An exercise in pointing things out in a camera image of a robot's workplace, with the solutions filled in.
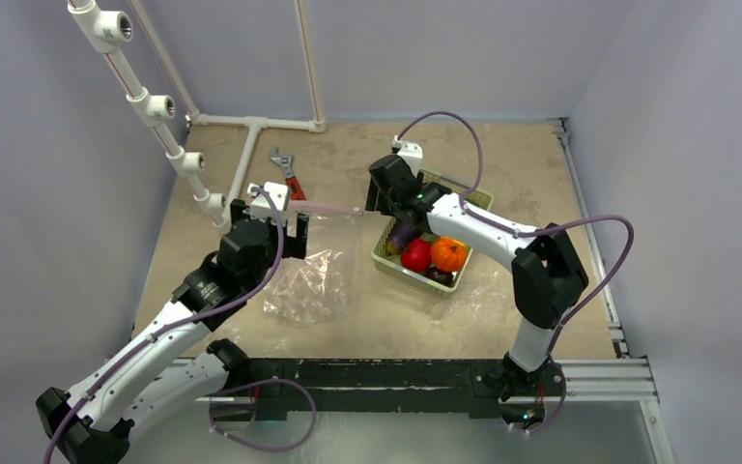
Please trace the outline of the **purple eggplant toy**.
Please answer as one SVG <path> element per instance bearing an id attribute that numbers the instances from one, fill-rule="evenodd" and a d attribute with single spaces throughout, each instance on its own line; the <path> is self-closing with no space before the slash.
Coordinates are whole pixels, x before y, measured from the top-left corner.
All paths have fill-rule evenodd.
<path id="1" fill-rule="evenodd" d="M 385 250 L 391 255 L 401 254 L 407 249 L 410 242 L 420 238 L 421 235 L 422 231 L 419 227 L 409 225 L 400 219 L 396 219 L 391 231 L 388 233 L 385 242 Z"/>

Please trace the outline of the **orange pumpkin toy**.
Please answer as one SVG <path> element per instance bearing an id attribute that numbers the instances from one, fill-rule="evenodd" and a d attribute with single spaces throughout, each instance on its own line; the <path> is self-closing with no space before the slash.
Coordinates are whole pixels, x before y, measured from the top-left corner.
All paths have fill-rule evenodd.
<path id="1" fill-rule="evenodd" d="M 431 247 L 432 263 L 446 272 L 459 272 L 469 258 L 469 247 L 455 239 L 440 237 Z"/>

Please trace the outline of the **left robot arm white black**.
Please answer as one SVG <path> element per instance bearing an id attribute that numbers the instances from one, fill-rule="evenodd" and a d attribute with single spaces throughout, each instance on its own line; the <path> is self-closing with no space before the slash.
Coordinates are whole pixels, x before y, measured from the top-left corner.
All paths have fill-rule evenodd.
<path id="1" fill-rule="evenodd" d="M 183 351 L 213 333 L 263 290 L 284 258 L 303 259 L 309 216 L 296 215 L 288 233 L 287 204 L 258 196 L 231 206 L 234 222 L 215 251 L 173 291 L 151 323 L 113 358 L 67 389 L 36 400 L 48 445 L 70 463 L 118 463 L 150 426 L 207 395 L 245 392 L 253 400 L 281 379 L 264 376 L 229 339 L 212 342 L 181 369 Z"/>

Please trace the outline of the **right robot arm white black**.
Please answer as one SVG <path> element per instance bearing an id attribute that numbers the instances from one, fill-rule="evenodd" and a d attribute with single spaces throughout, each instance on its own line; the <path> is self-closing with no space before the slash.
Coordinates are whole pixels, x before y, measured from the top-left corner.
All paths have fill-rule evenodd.
<path id="1" fill-rule="evenodd" d="M 455 239 L 511 273 L 522 320 L 503 358 L 501 377 L 508 394 L 535 388 L 550 362 L 558 324 L 588 286 L 568 234 L 553 224 L 536 229 L 478 208 L 450 188 L 424 181 L 398 155 L 376 160 L 368 171 L 367 210 Z"/>

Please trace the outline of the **clear zip top bag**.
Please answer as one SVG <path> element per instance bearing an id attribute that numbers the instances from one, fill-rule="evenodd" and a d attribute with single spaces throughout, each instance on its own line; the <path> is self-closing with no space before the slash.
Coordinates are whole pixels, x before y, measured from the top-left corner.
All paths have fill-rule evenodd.
<path id="1" fill-rule="evenodd" d="M 285 259 L 263 291 L 263 311 L 301 325 L 330 322 L 349 309 L 362 212 L 322 202 L 294 201 L 295 218 L 308 216 L 301 259 Z"/>

